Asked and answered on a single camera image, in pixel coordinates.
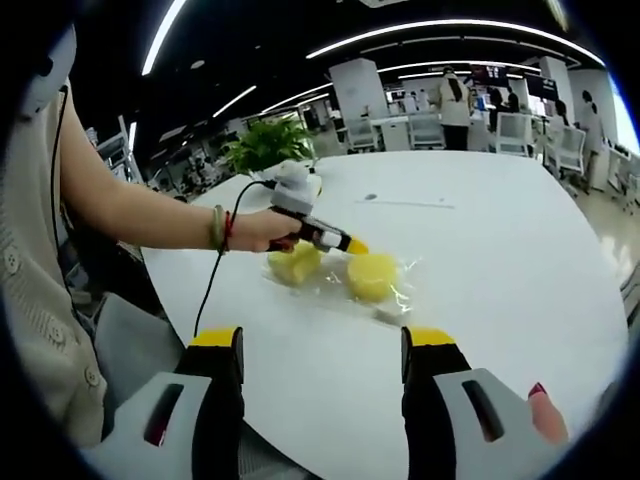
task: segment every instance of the white device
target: white device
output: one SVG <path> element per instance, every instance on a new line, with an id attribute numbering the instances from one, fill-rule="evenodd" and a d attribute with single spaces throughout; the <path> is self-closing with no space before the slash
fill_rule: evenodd
<path id="1" fill-rule="evenodd" d="M 20 115 L 23 118 L 35 117 L 55 98 L 69 76 L 75 58 L 76 34 L 72 27 L 38 66 L 39 71 L 27 87 L 24 102 L 20 107 Z"/>

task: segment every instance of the yellow sponge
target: yellow sponge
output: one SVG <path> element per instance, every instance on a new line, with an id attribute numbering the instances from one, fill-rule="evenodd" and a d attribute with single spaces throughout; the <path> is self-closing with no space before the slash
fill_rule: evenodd
<path id="1" fill-rule="evenodd" d="M 386 300 L 397 279 L 396 262 L 391 255 L 354 255 L 347 266 L 349 288 L 366 302 Z"/>
<path id="2" fill-rule="evenodd" d="M 274 275 L 289 285 L 300 285 L 319 266 L 322 253 L 312 244 L 298 243 L 292 253 L 269 254 L 269 266 Z"/>

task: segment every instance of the hand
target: hand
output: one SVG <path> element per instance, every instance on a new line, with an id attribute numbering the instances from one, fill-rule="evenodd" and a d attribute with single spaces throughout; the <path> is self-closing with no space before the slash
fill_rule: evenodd
<path id="1" fill-rule="evenodd" d="M 285 239 L 291 233 L 298 233 L 302 223 L 271 210 L 263 210 L 248 215 L 237 215 L 228 240 L 229 250 L 245 252 L 266 252 L 273 240 L 281 240 L 285 251 L 293 249 L 297 241 Z"/>
<path id="2" fill-rule="evenodd" d="M 529 392 L 529 406 L 533 417 L 533 425 L 544 438 L 554 445 L 561 445 L 569 440 L 567 426 L 560 411 L 551 403 L 544 387 L 536 383 Z"/>

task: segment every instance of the floor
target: floor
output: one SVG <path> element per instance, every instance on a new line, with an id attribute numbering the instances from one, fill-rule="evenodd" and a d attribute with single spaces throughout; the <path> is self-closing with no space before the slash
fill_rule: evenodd
<path id="1" fill-rule="evenodd" d="M 591 191 L 581 194 L 576 203 L 600 239 L 602 254 L 620 284 L 640 262 L 640 208 L 634 215 L 623 212 L 610 195 Z"/>

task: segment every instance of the desk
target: desk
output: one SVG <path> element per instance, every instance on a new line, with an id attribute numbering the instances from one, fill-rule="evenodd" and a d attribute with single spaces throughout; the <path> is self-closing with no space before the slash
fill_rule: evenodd
<path id="1" fill-rule="evenodd" d="M 371 125 L 374 127 L 380 127 L 382 125 L 389 125 L 395 123 L 409 123 L 408 115 L 398 115 L 384 118 L 372 118 Z"/>
<path id="2" fill-rule="evenodd" d="M 523 398 L 541 382 L 572 432 L 588 421 L 624 356 L 626 320 L 596 235 L 539 164 L 423 151 L 329 157 L 316 170 L 314 215 L 373 251 L 421 258 L 413 324 L 446 330 L 472 366 Z M 237 176 L 195 203 L 231 207 L 248 181 Z M 370 193 L 378 198 L 364 201 Z M 269 196 L 249 190 L 241 210 Z M 144 258 L 189 342 L 216 254 L 145 249 Z M 310 307 L 266 280 L 265 265 L 264 255 L 227 255 L 202 316 L 201 328 L 245 329 L 246 421 L 322 478 L 406 478 L 400 331 Z"/>

